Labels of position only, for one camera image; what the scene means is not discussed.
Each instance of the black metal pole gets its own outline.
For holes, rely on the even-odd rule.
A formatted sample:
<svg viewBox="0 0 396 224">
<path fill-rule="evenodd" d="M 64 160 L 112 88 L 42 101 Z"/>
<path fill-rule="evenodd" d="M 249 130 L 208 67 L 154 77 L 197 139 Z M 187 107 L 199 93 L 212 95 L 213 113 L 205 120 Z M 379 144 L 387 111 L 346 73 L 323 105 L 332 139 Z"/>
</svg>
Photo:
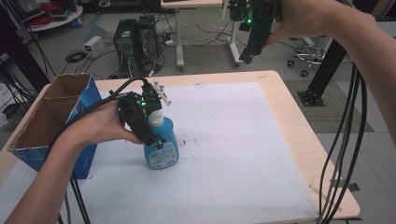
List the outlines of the black metal pole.
<svg viewBox="0 0 396 224">
<path fill-rule="evenodd" d="M 353 5 L 362 12 L 372 13 L 378 2 L 379 0 L 355 0 L 353 1 Z M 305 106 L 321 104 L 323 92 L 326 90 L 335 71 L 337 71 L 346 55 L 346 50 L 337 41 L 334 40 L 330 44 L 326 56 L 312 79 L 311 84 L 306 91 L 299 92 L 300 99 Z"/>
<path fill-rule="evenodd" d="M 40 92 L 50 81 L 35 61 L 35 58 L 24 46 L 16 29 L 7 12 L 0 5 L 0 45 L 6 51 L 9 58 L 19 67 L 33 88 Z"/>
</svg>

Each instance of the cardboard box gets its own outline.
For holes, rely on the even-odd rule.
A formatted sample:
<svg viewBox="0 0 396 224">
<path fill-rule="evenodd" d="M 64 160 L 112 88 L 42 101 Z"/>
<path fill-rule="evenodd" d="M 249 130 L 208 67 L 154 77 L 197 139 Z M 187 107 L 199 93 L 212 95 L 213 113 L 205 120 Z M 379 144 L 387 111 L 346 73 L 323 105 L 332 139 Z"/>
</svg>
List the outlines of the cardboard box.
<svg viewBox="0 0 396 224">
<path fill-rule="evenodd" d="M 55 134 L 77 112 L 99 100 L 101 96 L 91 75 L 57 76 L 33 108 L 8 151 L 39 171 Z M 96 145 L 90 145 L 79 155 L 75 165 L 78 179 L 87 178 L 95 150 Z"/>
</svg>

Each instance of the bottle cap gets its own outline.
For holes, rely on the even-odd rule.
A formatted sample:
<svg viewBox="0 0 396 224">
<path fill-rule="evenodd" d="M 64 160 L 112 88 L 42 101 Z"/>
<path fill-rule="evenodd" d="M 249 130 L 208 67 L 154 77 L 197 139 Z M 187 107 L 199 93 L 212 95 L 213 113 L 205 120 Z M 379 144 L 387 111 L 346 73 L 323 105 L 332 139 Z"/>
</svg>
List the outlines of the bottle cap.
<svg viewBox="0 0 396 224">
<path fill-rule="evenodd" d="M 148 116 L 148 123 L 152 127 L 158 127 L 163 125 L 163 112 L 161 110 L 156 110 Z"/>
</svg>

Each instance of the spray bottle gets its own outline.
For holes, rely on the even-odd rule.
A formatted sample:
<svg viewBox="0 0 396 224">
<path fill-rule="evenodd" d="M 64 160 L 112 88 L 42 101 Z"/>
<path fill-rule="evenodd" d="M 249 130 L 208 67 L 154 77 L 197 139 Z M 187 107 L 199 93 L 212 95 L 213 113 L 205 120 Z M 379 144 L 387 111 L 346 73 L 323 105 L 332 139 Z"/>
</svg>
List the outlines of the spray bottle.
<svg viewBox="0 0 396 224">
<path fill-rule="evenodd" d="M 164 139 L 162 148 L 144 145 L 148 167 L 153 170 L 161 170 L 172 166 L 178 161 L 177 140 L 172 120 L 164 117 L 161 110 L 157 110 L 148 116 L 148 124 L 154 133 Z"/>
</svg>

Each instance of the forearm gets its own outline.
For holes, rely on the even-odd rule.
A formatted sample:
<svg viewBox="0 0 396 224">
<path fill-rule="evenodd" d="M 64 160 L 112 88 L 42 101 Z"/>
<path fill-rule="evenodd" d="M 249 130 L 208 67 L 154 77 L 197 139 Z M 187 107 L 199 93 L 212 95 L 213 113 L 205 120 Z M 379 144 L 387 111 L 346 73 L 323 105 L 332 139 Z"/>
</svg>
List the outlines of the forearm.
<svg viewBox="0 0 396 224">
<path fill-rule="evenodd" d="M 396 40 L 371 15 L 344 6 L 332 20 L 331 35 L 361 71 L 396 145 Z"/>
<path fill-rule="evenodd" d="M 60 137 L 30 188 L 6 223 L 56 223 L 76 159 L 83 145 Z"/>
</svg>

